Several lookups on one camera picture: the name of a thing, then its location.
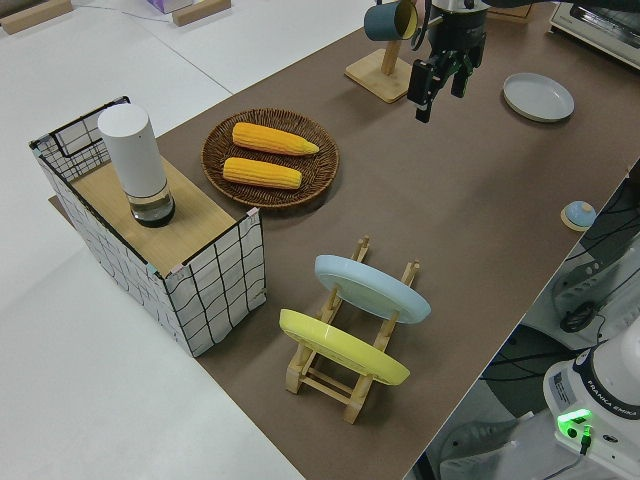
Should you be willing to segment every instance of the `blue mug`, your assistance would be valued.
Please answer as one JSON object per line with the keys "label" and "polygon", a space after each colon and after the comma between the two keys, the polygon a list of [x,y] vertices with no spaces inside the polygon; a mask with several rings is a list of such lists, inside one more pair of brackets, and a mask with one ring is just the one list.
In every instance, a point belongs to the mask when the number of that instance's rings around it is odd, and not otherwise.
{"label": "blue mug", "polygon": [[418,11],[411,0],[376,0],[364,15],[364,33],[370,40],[406,40],[417,28]]}

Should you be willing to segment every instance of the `brown table mat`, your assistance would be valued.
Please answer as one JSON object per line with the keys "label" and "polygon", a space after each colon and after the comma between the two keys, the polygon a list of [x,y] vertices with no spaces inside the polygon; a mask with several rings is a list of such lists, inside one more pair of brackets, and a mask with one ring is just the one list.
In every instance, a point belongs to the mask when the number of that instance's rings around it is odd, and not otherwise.
{"label": "brown table mat", "polygon": [[[560,221],[562,207],[586,200],[601,208],[638,158],[637,72],[546,33],[552,6],[535,10],[528,25],[487,22],[484,63],[466,97],[440,92],[428,125],[406,100],[385,104],[343,75],[380,48],[358,31],[159,140],[163,155],[236,217],[246,208],[218,193],[200,166],[204,139],[228,116],[291,109],[340,149],[322,205],[264,217],[267,303],[198,359],[307,478],[402,478],[578,240]],[[426,42],[420,55],[407,48],[410,63],[428,54]],[[525,71],[572,93],[568,121],[535,123],[506,105],[504,80]],[[363,234],[371,235],[368,263],[391,275],[421,260],[414,287],[433,313],[397,327],[388,353],[411,376],[398,387],[374,385],[352,426],[329,397],[304,386],[297,396],[285,391],[295,343],[279,330],[278,313],[315,314],[326,296],[316,255],[348,256]],[[349,306],[335,325],[363,339],[378,328]]]}

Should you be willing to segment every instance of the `woven basket tray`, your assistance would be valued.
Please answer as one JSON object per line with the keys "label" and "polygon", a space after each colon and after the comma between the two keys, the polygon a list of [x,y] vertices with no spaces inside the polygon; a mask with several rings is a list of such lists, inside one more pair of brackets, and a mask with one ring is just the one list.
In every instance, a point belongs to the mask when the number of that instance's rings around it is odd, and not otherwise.
{"label": "woven basket tray", "polygon": [[[314,155],[296,157],[238,147],[233,144],[231,136],[237,122],[250,122],[295,133],[318,145],[320,151]],[[297,190],[283,190],[228,182],[222,178],[222,167],[229,157],[244,157],[295,168],[302,172],[302,184]],[[298,113],[274,108],[241,112],[221,122],[205,140],[201,160],[205,175],[223,194],[246,205],[274,209],[299,206],[318,197],[331,185],[339,163],[338,147],[320,125]]]}

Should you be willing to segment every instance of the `corn cob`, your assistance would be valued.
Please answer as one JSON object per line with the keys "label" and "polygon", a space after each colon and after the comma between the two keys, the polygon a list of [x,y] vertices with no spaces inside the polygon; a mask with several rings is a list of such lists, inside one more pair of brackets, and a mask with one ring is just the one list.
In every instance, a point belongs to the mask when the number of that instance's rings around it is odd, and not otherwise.
{"label": "corn cob", "polygon": [[222,178],[234,183],[288,190],[300,188],[302,183],[302,173],[298,170],[240,157],[227,158]]}
{"label": "corn cob", "polygon": [[260,150],[261,152],[309,155],[320,150],[317,145],[299,135],[255,123],[236,123],[233,126],[232,136],[233,143],[239,147]]}

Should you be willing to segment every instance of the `glass base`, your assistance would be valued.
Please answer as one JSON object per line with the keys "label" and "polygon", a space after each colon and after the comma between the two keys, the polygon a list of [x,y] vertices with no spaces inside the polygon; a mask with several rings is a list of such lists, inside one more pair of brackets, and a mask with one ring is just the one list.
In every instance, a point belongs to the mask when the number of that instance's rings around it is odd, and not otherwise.
{"label": "glass base", "polygon": [[141,216],[136,216],[136,212],[134,212],[133,210],[131,210],[131,213],[133,214],[133,218],[135,218],[136,221],[143,227],[149,227],[149,228],[164,227],[171,221],[171,219],[173,218],[173,214],[176,213],[176,204],[172,199],[171,210],[169,210],[169,213],[167,213],[164,217],[161,217],[161,218],[145,219]]}
{"label": "glass base", "polygon": [[130,195],[127,197],[133,218],[144,227],[164,227],[171,221],[176,211],[175,201],[166,186],[152,197],[138,198]]}

